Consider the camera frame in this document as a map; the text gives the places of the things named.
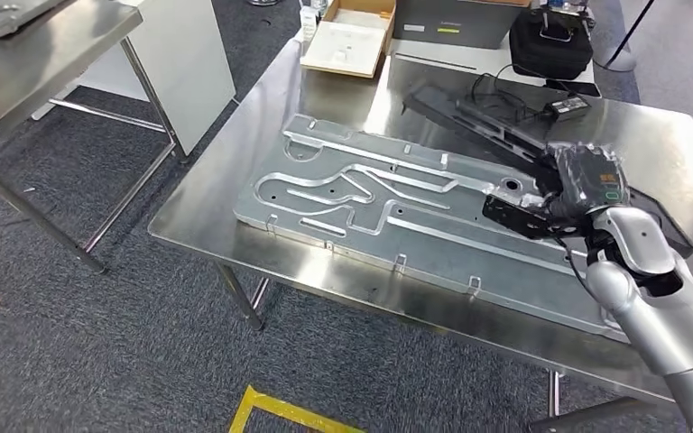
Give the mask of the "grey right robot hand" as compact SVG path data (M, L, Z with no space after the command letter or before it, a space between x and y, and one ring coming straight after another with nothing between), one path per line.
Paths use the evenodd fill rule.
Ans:
M549 143L546 157L559 189L546 207L556 217L582 217L599 208L627 206L630 189L614 152L592 143Z

